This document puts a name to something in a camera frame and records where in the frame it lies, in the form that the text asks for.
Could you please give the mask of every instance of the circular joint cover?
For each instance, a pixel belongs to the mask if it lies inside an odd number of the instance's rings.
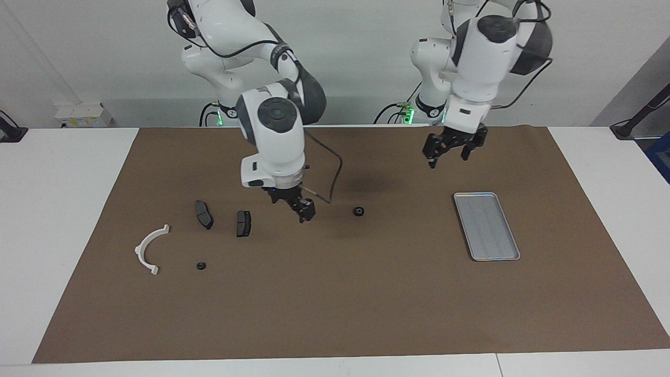
[[[511,18],[487,15],[479,19],[477,28],[493,43],[505,43],[517,34],[517,25]]]
[[[285,133],[293,129],[297,119],[297,109],[286,98],[269,98],[259,106],[258,119],[274,132]]]

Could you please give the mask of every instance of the black stand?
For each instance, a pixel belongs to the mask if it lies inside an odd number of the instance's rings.
[[[28,128],[13,127],[2,117],[0,117],[0,130],[5,133],[5,137],[0,139],[0,143],[18,143],[28,132]]]
[[[658,109],[663,102],[670,97],[670,84],[668,84],[659,94],[654,97],[646,106],[644,106],[633,118],[624,125],[613,125],[610,127],[614,135],[619,140],[629,140],[632,129],[635,128],[644,118]]]

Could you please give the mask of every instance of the green indicator light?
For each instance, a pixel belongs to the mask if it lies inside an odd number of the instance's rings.
[[[405,124],[412,124],[414,121],[414,109],[412,107],[408,108],[408,113],[405,114]]]

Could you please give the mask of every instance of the silver tray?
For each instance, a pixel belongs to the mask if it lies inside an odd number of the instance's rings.
[[[454,201],[472,259],[501,261],[521,257],[498,195],[456,193]]]

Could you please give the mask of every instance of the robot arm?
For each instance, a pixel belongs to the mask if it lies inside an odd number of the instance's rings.
[[[205,45],[184,50],[186,68],[212,84],[228,124],[238,125],[258,149],[242,161],[243,186],[262,187],[273,203],[286,201],[300,222],[312,219],[314,202],[304,199],[300,188],[303,124],[317,122],[325,111],[319,82],[279,34],[255,18],[253,0],[169,0],[168,7],[168,17],[183,31],[178,34],[199,36]],[[256,58],[268,61],[283,79],[241,93],[241,79],[229,69]]]
[[[441,135],[431,134],[424,145],[432,168],[451,148],[464,146],[462,157],[467,160],[484,144],[487,130],[482,122],[508,72],[526,75],[549,59],[552,40],[545,23],[546,6],[540,0],[493,2],[510,9],[513,17],[477,16],[484,5],[480,0],[446,1],[442,23],[454,34],[453,19],[455,36],[422,39],[412,49],[412,61],[423,78],[415,106],[431,124],[445,126]]]

